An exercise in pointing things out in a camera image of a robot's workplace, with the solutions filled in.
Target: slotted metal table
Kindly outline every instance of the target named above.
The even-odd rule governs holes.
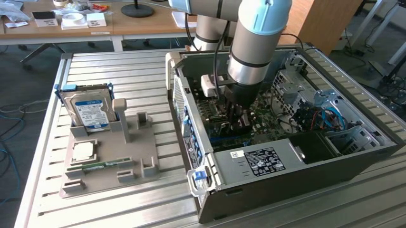
[[[397,227],[406,224],[406,149],[374,164],[350,182],[209,224],[198,223],[166,91],[166,53],[170,50],[74,54],[61,61],[57,84],[113,82],[126,98],[127,116],[153,117],[162,177],[73,199],[58,195],[65,169],[71,118],[55,94],[46,114],[15,227]],[[405,122],[317,51],[310,56],[362,104],[406,139]],[[321,89],[330,85],[313,69],[309,78]]]

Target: office chair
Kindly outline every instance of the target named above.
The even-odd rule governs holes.
[[[97,45],[94,42],[89,42],[89,46],[91,48],[95,48]],[[50,43],[50,44],[42,44],[38,49],[30,53],[29,56],[26,56],[26,58],[21,61],[21,63],[23,64],[23,69],[25,70],[33,70],[33,66],[26,64],[35,56],[38,56],[45,50],[47,50],[47,48],[55,48],[57,50],[59,50],[59,52],[63,54],[66,53],[66,51],[58,46],[58,44]],[[27,51],[27,46],[26,45],[19,45],[19,49],[23,51]]]

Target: circuit board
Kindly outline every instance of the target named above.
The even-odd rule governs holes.
[[[258,95],[258,99],[250,109],[249,119],[253,128],[249,133],[238,136],[221,136],[222,128],[228,127],[229,120],[218,100],[197,100],[197,105],[216,152],[272,142],[288,134],[265,102],[264,95]]]

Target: wooden table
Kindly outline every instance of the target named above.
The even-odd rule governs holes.
[[[285,33],[300,36],[304,42],[313,43],[326,54],[336,47],[341,34],[349,24],[362,0],[293,0],[290,21]],[[143,38],[186,37],[186,30],[177,27],[171,12],[153,6],[155,14],[147,18],[131,18],[122,14],[121,9],[130,2],[106,2],[113,15],[106,17],[107,27],[62,30],[61,26],[38,27],[35,21],[29,26],[0,28],[0,45],[67,43],[110,40],[114,50],[123,51],[122,41]],[[47,11],[57,7],[51,0],[25,2],[23,12]],[[297,39],[282,36],[280,44],[296,43]]]
[[[110,5],[110,11],[113,12],[110,16],[106,16],[106,27],[62,30],[61,26],[38,27],[33,20],[29,22],[29,26],[7,28],[5,23],[10,23],[10,20],[3,17],[0,45],[110,40],[114,43],[114,50],[123,51],[122,41],[125,39],[178,38],[187,36],[186,30],[178,28],[175,25],[171,15],[174,10],[151,5],[155,14],[151,17],[138,19],[127,17],[121,12],[122,7],[131,4],[130,2],[106,2],[102,4]],[[23,12],[30,16],[33,16],[31,12],[54,9],[57,9],[57,6],[51,0],[25,2],[23,6]]]

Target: light blue robot joint cap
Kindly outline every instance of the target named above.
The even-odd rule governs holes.
[[[69,91],[77,91],[77,84],[69,84],[63,86],[62,91],[69,92]]]
[[[192,13],[190,0],[169,0],[169,2],[173,8],[182,12]]]
[[[270,36],[280,33],[289,20],[293,0],[244,0],[240,20],[249,31]]]

